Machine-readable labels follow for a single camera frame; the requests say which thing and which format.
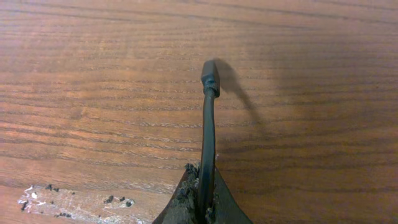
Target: wooden surface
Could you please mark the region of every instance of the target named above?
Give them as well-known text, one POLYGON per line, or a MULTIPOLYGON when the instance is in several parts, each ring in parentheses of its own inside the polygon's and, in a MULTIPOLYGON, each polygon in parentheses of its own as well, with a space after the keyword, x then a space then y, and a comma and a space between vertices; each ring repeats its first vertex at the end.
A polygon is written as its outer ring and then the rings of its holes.
POLYGON ((200 160, 203 62, 217 162, 254 223, 398 216, 398 2, 1 1, 3 223, 31 185, 134 198, 150 222, 200 160))

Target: black speck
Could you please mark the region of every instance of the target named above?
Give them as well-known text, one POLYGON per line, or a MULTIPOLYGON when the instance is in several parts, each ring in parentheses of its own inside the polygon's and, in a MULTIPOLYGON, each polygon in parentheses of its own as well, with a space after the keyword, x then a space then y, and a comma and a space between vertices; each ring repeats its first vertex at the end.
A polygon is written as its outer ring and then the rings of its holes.
POLYGON ((27 200, 26 202, 24 202, 24 204, 22 205, 21 211, 23 212, 26 208, 26 205, 29 203, 29 201, 27 200))
POLYGON ((104 201, 104 203, 111 203, 113 201, 113 195, 109 196, 108 199, 104 201))
POLYGON ((46 190, 52 190, 52 185, 49 184, 48 186, 45 187, 46 190))

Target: peeled sticker residue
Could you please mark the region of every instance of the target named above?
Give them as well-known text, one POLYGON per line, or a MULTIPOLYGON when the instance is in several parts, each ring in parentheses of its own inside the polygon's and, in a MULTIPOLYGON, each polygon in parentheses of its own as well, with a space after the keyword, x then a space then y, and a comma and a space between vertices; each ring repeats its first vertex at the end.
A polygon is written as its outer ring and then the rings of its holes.
POLYGON ((98 195, 31 186, 18 200, 23 212, 95 223, 145 223, 131 214, 135 201, 124 196, 98 195))

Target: black tip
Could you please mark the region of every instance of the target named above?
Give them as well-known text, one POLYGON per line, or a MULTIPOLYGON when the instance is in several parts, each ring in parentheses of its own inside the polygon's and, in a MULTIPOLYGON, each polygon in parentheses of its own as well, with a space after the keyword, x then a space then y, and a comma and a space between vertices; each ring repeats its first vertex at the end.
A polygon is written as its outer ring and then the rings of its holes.
POLYGON ((216 97, 220 96, 220 77, 218 76, 217 66, 214 60, 205 62, 200 79, 203 84, 204 92, 211 88, 216 97))

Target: wood grain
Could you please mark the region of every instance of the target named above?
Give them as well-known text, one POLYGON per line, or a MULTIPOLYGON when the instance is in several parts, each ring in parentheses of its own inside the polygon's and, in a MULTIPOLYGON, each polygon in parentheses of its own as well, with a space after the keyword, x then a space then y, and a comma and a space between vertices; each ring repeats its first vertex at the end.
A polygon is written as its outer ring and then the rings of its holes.
POLYGON ((392 0, 1 1, 3 222, 70 222, 20 215, 23 190, 49 183, 123 192, 153 220, 200 160, 212 57, 238 82, 216 100, 216 165, 254 223, 396 221, 397 11, 392 0))

